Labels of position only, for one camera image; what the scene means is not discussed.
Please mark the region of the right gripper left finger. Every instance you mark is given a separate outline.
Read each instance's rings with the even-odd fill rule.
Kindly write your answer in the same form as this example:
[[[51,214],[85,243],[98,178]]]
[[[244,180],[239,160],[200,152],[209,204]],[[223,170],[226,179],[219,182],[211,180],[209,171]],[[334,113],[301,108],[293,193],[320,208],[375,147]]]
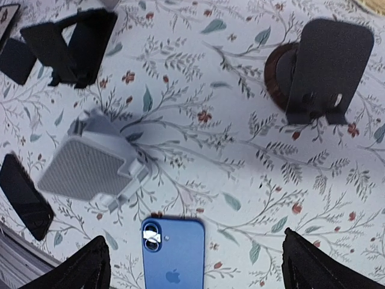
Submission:
[[[101,235],[93,238],[55,269],[25,284],[24,289],[109,289],[109,247]]]

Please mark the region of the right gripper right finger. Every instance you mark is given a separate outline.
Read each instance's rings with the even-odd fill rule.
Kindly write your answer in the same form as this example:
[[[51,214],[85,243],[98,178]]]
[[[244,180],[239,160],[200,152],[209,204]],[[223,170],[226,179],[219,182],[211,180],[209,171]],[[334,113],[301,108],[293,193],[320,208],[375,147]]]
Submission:
[[[287,289],[384,288],[335,261],[290,228],[285,229],[282,274]]]

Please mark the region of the blue smartphone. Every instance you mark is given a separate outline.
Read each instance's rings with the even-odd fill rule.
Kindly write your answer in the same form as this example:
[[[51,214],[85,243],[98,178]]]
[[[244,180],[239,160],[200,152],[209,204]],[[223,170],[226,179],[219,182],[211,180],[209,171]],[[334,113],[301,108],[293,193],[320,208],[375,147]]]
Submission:
[[[149,217],[141,224],[145,287],[204,287],[205,227],[197,219]]]

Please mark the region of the round wooden base phone stand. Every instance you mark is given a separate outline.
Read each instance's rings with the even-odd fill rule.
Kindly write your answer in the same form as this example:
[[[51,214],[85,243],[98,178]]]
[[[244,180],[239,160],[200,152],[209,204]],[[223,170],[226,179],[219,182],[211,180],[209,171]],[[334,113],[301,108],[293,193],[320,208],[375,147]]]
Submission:
[[[313,19],[299,42],[280,45],[264,67],[268,94],[288,125],[325,117],[345,125],[345,113],[359,86],[374,47],[373,32],[361,25]]]

